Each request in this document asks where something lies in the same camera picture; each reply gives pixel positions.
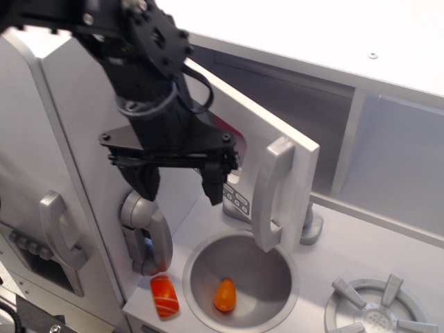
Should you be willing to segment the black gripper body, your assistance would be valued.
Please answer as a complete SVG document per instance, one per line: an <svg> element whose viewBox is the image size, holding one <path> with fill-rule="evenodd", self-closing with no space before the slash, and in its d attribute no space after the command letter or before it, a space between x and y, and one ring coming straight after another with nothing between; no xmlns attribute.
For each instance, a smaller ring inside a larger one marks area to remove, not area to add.
<svg viewBox="0 0 444 333"><path fill-rule="evenodd" d="M115 101L129 124L99 137L115 157L137 158L160 167L215 164L223 173L238 169L234 135L201 119L208 106L193 100L186 82L118 87Z"/></svg>

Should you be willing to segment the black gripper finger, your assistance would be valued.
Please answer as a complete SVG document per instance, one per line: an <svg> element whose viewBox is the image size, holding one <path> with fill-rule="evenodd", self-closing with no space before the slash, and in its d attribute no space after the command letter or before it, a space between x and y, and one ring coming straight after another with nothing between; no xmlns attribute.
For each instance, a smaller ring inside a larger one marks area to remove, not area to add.
<svg viewBox="0 0 444 333"><path fill-rule="evenodd" d="M218 163L206 163L200 169L202 186L205 195L212 206L218 205L223 200L223 185L227 181L227 173Z"/></svg>
<svg viewBox="0 0 444 333"><path fill-rule="evenodd" d="M118 166L126 182L144 199L154 201L160 186L160 172L151 166Z"/></svg>

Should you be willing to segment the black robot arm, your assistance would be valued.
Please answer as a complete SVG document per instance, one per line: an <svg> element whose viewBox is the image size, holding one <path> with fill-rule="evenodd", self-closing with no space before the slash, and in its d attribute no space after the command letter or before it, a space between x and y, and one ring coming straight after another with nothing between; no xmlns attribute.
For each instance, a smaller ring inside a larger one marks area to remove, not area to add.
<svg viewBox="0 0 444 333"><path fill-rule="evenodd" d="M103 133L100 143L130 186L154 200L160 168L198 169L211 204L223 200L239 166L233 134L200 116L214 101L194 101L186 77L209 85L185 64L188 32L154 1L2 1L1 29L25 26L68 31L103 68L129 125Z"/></svg>

